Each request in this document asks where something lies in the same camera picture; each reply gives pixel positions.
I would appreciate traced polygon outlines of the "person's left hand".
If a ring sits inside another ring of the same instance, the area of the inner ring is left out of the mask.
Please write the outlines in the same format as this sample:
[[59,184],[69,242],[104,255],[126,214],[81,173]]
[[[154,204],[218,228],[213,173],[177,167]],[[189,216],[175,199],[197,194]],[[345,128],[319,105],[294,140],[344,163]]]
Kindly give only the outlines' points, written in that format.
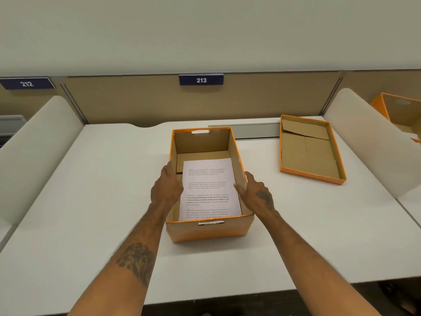
[[166,219],[171,208],[180,200],[184,187],[182,182],[163,181],[163,168],[160,177],[151,189],[151,207]]

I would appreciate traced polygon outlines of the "white desk divider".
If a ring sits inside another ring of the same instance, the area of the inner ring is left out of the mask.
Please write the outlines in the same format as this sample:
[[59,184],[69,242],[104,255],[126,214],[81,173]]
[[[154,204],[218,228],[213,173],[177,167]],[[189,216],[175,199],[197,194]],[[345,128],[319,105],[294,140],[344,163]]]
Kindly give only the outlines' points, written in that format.
[[22,221],[83,127],[54,96],[0,148],[0,221]]
[[323,117],[394,198],[421,186],[421,147],[353,90],[339,90]]

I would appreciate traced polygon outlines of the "person's right forearm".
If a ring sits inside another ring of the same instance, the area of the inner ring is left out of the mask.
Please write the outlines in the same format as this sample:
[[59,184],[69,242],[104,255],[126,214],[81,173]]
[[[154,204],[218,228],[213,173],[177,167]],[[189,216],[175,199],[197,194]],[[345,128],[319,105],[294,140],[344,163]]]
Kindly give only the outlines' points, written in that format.
[[381,316],[274,208],[255,214],[268,230],[312,316]]

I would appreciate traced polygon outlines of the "grey tray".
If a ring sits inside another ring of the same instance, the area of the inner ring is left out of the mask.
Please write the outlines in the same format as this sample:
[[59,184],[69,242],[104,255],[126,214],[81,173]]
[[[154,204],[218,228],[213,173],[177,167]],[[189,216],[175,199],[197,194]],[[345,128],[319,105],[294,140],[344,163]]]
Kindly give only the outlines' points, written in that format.
[[0,148],[26,123],[22,115],[0,115]]

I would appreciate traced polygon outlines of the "person's left forearm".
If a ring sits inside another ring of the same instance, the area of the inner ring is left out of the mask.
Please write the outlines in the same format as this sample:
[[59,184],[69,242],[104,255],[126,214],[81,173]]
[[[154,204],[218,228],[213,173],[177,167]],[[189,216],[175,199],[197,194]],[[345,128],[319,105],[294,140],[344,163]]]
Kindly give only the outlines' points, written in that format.
[[150,204],[68,316],[141,316],[168,209]]

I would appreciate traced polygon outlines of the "white printed paper sheet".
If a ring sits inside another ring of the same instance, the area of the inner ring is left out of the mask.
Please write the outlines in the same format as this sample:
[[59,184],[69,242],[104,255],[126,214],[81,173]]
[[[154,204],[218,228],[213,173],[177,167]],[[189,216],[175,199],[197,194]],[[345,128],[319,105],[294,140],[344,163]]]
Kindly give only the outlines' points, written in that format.
[[230,158],[185,161],[179,221],[241,216],[234,184]]

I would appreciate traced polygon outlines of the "person's right hand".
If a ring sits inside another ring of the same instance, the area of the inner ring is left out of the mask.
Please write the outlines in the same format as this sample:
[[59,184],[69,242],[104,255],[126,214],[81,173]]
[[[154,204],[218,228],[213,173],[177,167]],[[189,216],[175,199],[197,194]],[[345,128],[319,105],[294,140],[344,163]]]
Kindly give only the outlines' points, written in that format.
[[277,213],[272,194],[261,181],[256,181],[254,176],[245,171],[247,199],[241,199],[245,206],[258,218],[267,221]]

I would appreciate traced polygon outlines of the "open orange cardboard box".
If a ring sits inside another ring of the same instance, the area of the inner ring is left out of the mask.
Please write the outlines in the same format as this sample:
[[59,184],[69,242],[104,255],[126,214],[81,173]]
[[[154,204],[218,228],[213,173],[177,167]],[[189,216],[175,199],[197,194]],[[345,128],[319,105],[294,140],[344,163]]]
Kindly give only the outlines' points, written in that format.
[[[182,181],[183,164],[188,160],[230,158],[235,183],[246,187],[246,177],[231,127],[208,127],[174,129],[172,131],[170,161],[177,179]],[[180,200],[172,207],[166,218],[166,231],[173,243],[244,236],[254,221],[251,212],[239,198],[242,215],[179,221]]]

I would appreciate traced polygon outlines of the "blue number sign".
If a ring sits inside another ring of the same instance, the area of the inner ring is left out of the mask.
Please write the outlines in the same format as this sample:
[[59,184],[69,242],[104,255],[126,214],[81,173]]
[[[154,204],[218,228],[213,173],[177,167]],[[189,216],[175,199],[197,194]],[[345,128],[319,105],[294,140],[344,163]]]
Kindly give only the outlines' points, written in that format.
[[51,90],[55,85],[48,77],[0,78],[5,90]]
[[220,86],[224,84],[223,73],[179,74],[180,86]]

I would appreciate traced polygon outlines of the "beige partition panel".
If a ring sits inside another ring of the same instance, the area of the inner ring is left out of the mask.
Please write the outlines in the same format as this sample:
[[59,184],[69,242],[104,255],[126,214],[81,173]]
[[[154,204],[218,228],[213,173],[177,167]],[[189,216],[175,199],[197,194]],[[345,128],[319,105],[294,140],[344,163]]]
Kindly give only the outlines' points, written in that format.
[[181,86],[178,75],[68,77],[89,124],[319,115],[340,72],[226,74],[223,85]]

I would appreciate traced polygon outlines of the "orange cardboard box lid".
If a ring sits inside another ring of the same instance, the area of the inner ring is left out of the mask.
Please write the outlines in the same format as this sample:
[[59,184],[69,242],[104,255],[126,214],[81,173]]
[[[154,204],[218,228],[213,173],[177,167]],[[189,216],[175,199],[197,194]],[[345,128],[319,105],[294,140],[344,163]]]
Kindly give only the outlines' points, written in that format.
[[329,122],[282,115],[279,142],[280,172],[336,185],[347,180]]

